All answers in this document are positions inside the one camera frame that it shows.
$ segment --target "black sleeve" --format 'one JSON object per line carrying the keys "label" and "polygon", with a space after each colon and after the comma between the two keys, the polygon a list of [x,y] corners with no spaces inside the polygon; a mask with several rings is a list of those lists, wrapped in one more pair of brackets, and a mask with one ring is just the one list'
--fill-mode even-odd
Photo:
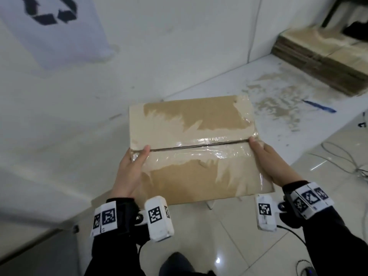
{"label": "black sleeve", "polygon": [[[306,184],[307,181],[294,182],[285,185],[283,191],[291,193]],[[359,275],[366,270],[368,245],[349,231],[332,206],[308,220],[289,212],[280,214],[280,218],[288,226],[303,227],[306,247],[318,276]]]}
{"label": "black sleeve", "polygon": [[139,256],[136,244],[142,243],[142,236],[137,240],[137,234],[133,232],[134,220],[129,219],[128,226],[131,228],[126,233],[124,225],[121,226],[128,213],[134,217],[139,212],[138,206],[133,199],[118,198],[109,199],[107,202],[116,200],[118,229],[106,232],[94,237],[92,247],[92,260],[85,272],[85,276],[90,275],[137,275],[144,276],[143,270],[140,268]]}

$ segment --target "black jacket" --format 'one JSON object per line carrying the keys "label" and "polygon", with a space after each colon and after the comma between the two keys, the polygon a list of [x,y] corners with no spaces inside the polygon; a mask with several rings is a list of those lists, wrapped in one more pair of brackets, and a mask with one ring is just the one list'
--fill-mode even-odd
{"label": "black jacket", "polygon": [[[307,183],[294,182],[285,185],[283,191],[291,193]],[[292,212],[280,214],[280,218],[290,227],[303,227],[307,250],[319,276],[366,274],[368,245],[352,235],[332,206],[316,213],[309,220],[296,218]],[[138,228],[142,232],[120,234],[118,230],[113,230],[96,236],[92,260],[85,276],[145,275],[140,268],[136,244],[144,244],[149,236],[142,226]]]}

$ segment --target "white paper sign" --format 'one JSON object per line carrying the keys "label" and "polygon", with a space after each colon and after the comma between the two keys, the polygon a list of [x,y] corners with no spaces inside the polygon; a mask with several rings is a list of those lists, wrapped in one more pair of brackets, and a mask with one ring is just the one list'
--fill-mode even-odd
{"label": "white paper sign", "polygon": [[114,53],[92,0],[0,0],[0,18],[45,69]]}

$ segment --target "person's right hand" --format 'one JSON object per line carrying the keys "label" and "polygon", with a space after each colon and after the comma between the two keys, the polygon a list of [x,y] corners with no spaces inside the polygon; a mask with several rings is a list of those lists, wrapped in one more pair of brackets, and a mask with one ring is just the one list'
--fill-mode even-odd
{"label": "person's right hand", "polygon": [[261,167],[272,177],[276,185],[280,187],[303,180],[303,178],[289,166],[282,157],[268,144],[262,147],[254,137],[249,138],[249,145]]}

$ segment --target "person's left hand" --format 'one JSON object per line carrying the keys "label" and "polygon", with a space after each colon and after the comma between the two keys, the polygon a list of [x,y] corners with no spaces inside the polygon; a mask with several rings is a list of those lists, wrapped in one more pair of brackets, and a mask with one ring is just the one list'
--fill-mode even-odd
{"label": "person's left hand", "polygon": [[120,162],[115,184],[111,190],[111,198],[132,198],[133,191],[140,184],[142,166],[150,153],[150,146],[146,145],[134,162],[130,160],[130,149]]}

